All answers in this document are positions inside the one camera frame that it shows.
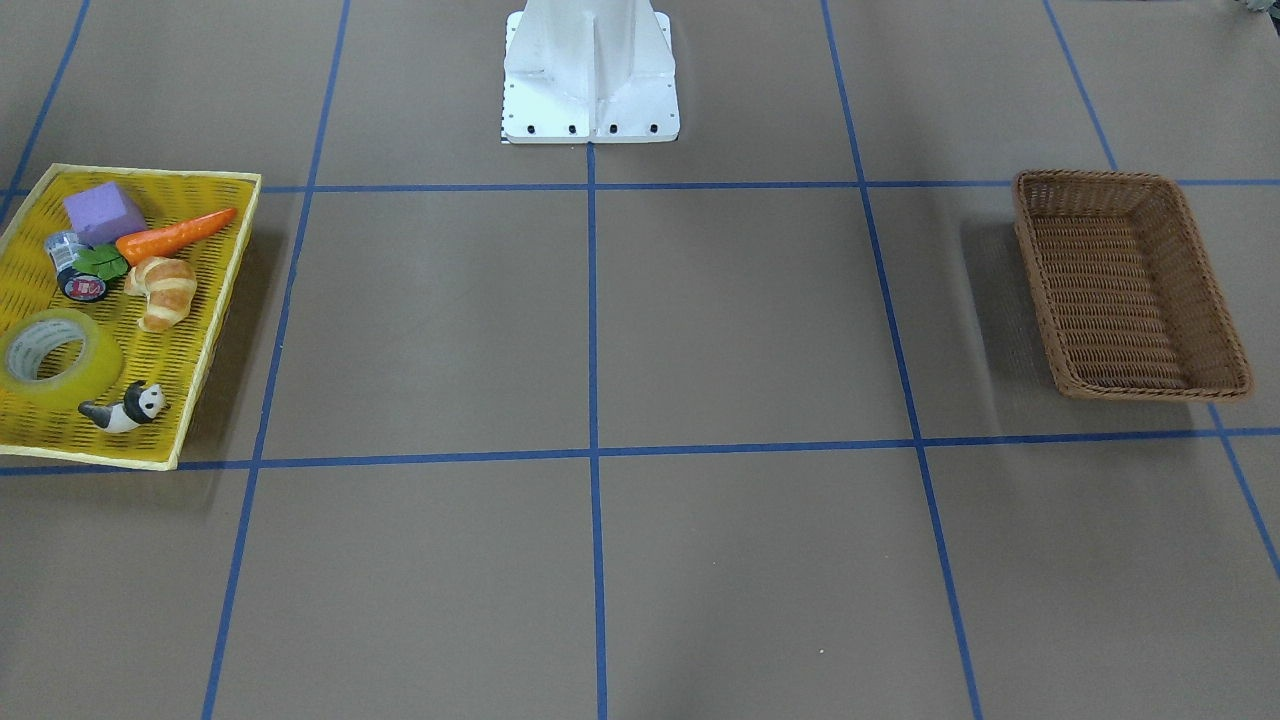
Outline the yellow tape roll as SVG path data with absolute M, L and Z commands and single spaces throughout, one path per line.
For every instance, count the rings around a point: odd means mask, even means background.
M 65 368 L 40 378 L 45 359 L 77 342 L 79 352 Z M 3 334 L 3 388 L 38 407 L 63 410 L 97 398 L 124 366 L 115 338 L 90 315 L 64 307 L 32 314 Z

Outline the yellow plastic basket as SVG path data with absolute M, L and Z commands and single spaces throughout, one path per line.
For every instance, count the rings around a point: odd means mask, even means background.
M 232 223 L 180 251 L 197 284 L 189 315 L 150 333 L 137 320 L 141 299 L 116 282 L 97 302 L 68 299 L 56 284 L 45 240 L 70 228 L 64 202 L 115 183 L 151 227 L 236 210 Z M 241 261 L 262 177 L 215 170 L 160 170 L 55 163 L 27 192 L 3 233 L 3 452 L 173 470 L 204 391 Z M 128 386 L 159 384 L 165 405 L 154 421 L 110 433 L 79 411 L 84 401 L 119 404 Z

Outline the brown wicker basket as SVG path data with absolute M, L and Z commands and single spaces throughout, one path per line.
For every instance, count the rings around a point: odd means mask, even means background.
M 1234 402 L 1254 377 L 1181 187 L 1151 173 L 1032 169 L 1014 231 L 1056 389 Z

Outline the toy croissant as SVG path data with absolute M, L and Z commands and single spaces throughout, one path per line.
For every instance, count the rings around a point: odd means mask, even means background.
M 197 287 L 196 272 L 187 260 L 151 256 L 128 270 L 122 290 L 127 296 L 145 300 L 136 325 L 143 332 L 160 333 L 188 316 Z

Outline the toy panda figure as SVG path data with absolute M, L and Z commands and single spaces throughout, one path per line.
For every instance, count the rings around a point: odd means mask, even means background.
M 86 400 L 78 404 L 77 411 L 97 429 L 109 434 L 122 434 L 156 421 L 165 407 L 166 396 L 163 386 L 136 380 L 125 388 L 118 402 L 101 405 Z

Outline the orange toy carrot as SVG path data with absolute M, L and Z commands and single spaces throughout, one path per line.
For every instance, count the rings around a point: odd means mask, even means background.
M 122 278 L 145 258 L 173 258 L 198 241 L 207 240 L 227 228 L 239 211 L 225 208 L 202 217 L 177 222 L 170 225 L 146 229 L 120 237 L 115 243 L 105 243 L 84 250 L 76 266 L 92 272 L 104 281 Z

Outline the purple foam cube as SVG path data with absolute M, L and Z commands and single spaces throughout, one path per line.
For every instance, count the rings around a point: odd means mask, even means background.
M 96 247 L 148 228 L 134 200 L 116 182 L 96 184 L 61 200 L 79 243 Z

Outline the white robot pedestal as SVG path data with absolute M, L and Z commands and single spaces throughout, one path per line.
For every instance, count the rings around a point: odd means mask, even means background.
M 668 143 L 681 135 L 671 18 L 649 1 L 527 1 L 506 18 L 507 143 Z

